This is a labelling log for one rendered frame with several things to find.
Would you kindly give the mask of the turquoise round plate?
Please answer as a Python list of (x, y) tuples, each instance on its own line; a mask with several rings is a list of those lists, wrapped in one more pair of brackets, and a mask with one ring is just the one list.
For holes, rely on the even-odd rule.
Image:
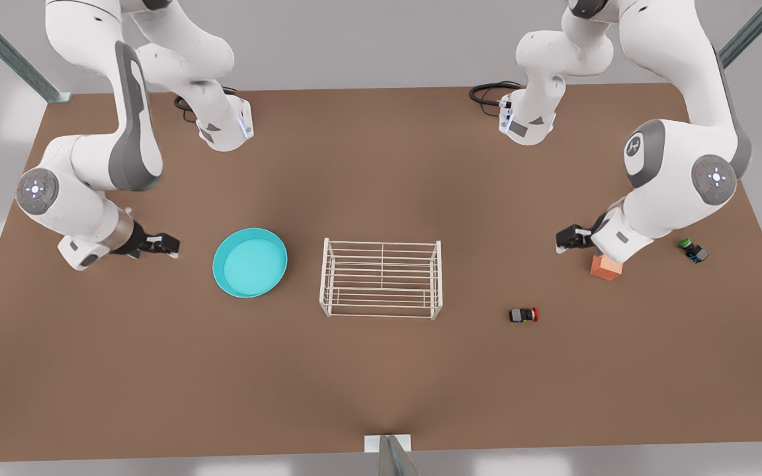
[(287, 250), (278, 235), (267, 229), (246, 228), (220, 243), (212, 273), (223, 292), (236, 298), (255, 298), (277, 286), (287, 264)]

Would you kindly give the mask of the orange cube block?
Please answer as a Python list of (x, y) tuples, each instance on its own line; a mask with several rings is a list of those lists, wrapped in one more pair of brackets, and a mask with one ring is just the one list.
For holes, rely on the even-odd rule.
[(595, 255), (591, 262), (590, 275), (603, 280), (614, 280), (622, 275), (622, 263), (616, 263), (605, 255)]

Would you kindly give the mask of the green button switch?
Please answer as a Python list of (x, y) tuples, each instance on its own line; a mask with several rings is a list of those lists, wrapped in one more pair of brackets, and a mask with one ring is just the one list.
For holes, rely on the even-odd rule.
[(704, 248), (695, 244), (691, 238), (681, 240), (677, 246), (683, 250), (685, 255), (694, 263), (704, 262), (708, 257), (707, 250), (704, 250)]

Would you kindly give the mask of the silver frame post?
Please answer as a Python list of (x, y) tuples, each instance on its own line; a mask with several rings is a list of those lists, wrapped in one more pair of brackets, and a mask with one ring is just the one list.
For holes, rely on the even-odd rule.
[(1, 33), (0, 60), (47, 103), (67, 103), (71, 100), (71, 93), (57, 90)]
[(729, 67), (749, 45), (762, 34), (762, 6), (743, 24), (743, 26), (720, 48), (718, 57), (722, 67)]
[(410, 434), (364, 436), (364, 452), (378, 453), (378, 476), (419, 476), (410, 451)]

